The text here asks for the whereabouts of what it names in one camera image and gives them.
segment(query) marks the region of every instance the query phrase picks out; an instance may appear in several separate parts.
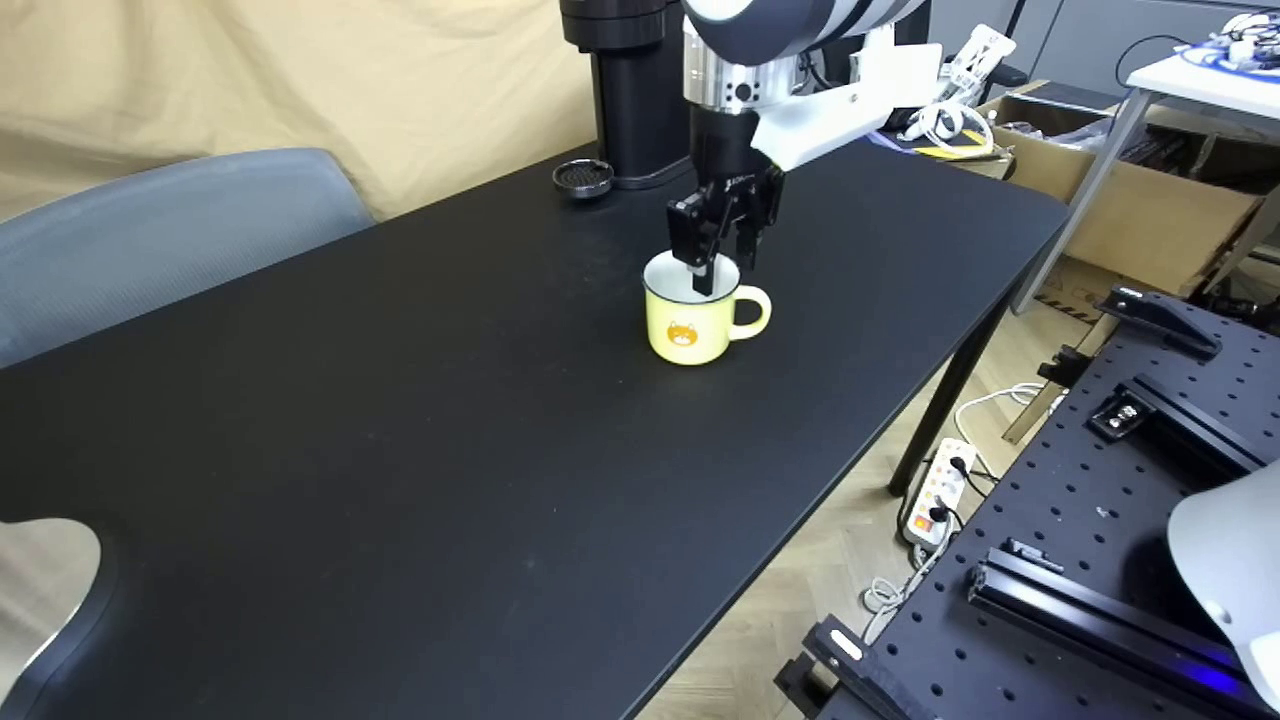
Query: chair backrest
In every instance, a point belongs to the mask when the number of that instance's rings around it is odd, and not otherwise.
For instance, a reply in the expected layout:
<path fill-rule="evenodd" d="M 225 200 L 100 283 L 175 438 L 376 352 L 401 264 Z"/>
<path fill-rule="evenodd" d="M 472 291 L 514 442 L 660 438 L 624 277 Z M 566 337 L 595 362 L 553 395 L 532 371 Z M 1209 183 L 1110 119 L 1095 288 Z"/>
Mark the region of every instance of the chair backrest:
<path fill-rule="evenodd" d="M 0 222 L 0 368 L 367 226 L 327 150 L 183 159 Z"/>

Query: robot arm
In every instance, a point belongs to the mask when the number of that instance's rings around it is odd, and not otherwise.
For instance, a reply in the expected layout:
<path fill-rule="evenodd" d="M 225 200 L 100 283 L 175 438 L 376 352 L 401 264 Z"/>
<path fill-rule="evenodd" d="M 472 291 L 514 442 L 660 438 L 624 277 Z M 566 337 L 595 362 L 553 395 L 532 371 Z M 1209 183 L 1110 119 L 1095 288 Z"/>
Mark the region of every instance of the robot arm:
<path fill-rule="evenodd" d="M 670 231 L 699 291 L 712 288 L 725 245 L 754 267 L 784 170 L 877 130 L 898 107 L 862 85 L 804 89 L 804 50 L 915 6 L 919 0 L 686 0 L 686 100 L 699 187 L 670 208 Z"/>

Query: white mug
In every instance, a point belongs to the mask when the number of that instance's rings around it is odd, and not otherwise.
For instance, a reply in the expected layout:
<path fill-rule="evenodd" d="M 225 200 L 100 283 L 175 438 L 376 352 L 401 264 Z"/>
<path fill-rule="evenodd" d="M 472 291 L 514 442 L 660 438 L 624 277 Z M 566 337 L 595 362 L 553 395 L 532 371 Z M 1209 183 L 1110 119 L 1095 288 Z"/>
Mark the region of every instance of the white mug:
<path fill-rule="evenodd" d="M 754 324 L 737 324 L 737 304 L 758 304 L 759 317 Z M 742 267 L 728 254 L 716 254 L 712 294 L 692 288 L 692 267 L 673 252 L 643 264 L 647 347 L 670 362 L 712 362 L 728 343 L 759 337 L 768 321 L 768 291 L 742 283 Z"/>

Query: floor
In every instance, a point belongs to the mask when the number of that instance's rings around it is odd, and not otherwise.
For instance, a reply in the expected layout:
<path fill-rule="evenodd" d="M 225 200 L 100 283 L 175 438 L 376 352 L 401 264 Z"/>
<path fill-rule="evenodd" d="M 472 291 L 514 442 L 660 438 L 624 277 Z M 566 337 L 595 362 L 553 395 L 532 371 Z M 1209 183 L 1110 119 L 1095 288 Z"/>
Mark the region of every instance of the floor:
<path fill-rule="evenodd" d="M 1005 317 L 950 437 L 970 437 L 999 475 L 1017 448 L 999 438 L 1022 412 L 1023 380 L 1037 380 L 1059 343 L 1075 343 L 1086 324 L 1032 304 Z M 647 698 L 643 720 L 773 720 L 802 716 L 775 688 L 775 667 L 802 650 L 802 634 L 836 612 L 850 628 L 877 634 L 884 615 L 862 602 L 871 579 L 905 584 L 914 564 L 898 540 L 902 499 L 884 491 L 902 448 L 926 407 L 930 389 L 880 437 L 880 442 L 841 481 L 828 502 L 725 612 L 706 645 Z M 97 540 L 79 523 L 0 523 L 0 694 L 26 661 L 76 612 L 97 570 Z"/>

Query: table surface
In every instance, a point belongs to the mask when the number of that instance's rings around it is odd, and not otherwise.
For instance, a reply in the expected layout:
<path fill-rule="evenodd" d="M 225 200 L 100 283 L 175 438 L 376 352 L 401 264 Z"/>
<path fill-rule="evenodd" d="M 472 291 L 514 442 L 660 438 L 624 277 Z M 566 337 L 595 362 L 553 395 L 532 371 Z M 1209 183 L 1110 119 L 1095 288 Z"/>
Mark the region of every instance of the table surface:
<path fill-rule="evenodd" d="M 970 602 L 970 570 L 988 549 L 1023 540 L 1070 579 L 1217 634 L 1165 549 L 1173 502 L 1206 481 L 1137 438 L 1110 442 L 1086 426 L 1117 383 L 1150 374 L 1231 426 L 1245 448 L 1266 461 L 1280 456 L 1280 339 L 1223 317 L 1186 313 L 1195 326 L 1219 337 L 1219 357 L 1201 362 L 1153 332 L 1119 324 L 868 646 L 926 708 L 941 716 L 1223 716 Z"/>
<path fill-rule="evenodd" d="M 1280 85 L 1195 67 L 1181 57 L 1144 62 L 1129 74 L 1129 89 L 1165 91 L 1214 107 L 1231 107 L 1266 119 L 1280 119 Z"/>
<path fill-rule="evenodd" d="M 0 716 L 620 716 L 1065 210 L 871 146 L 789 177 L 773 326 L 643 347 L 660 187 L 538 165 L 0 371 L 0 521 L 103 566 Z"/>

